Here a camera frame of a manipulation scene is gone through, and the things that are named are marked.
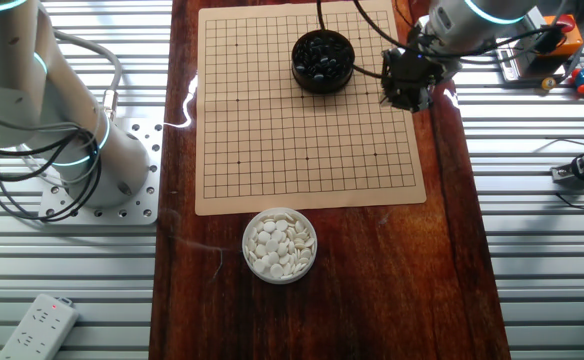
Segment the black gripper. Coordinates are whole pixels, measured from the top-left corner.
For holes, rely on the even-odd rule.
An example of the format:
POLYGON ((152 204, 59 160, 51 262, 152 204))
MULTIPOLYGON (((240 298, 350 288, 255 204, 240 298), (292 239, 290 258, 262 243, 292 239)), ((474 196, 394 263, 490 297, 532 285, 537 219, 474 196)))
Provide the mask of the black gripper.
POLYGON ((432 104, 432 89, 460 70, 459 60, 432 60, 399 48, 383 51, 382 58, 379 104, 411 113, 427 110, 432 104))

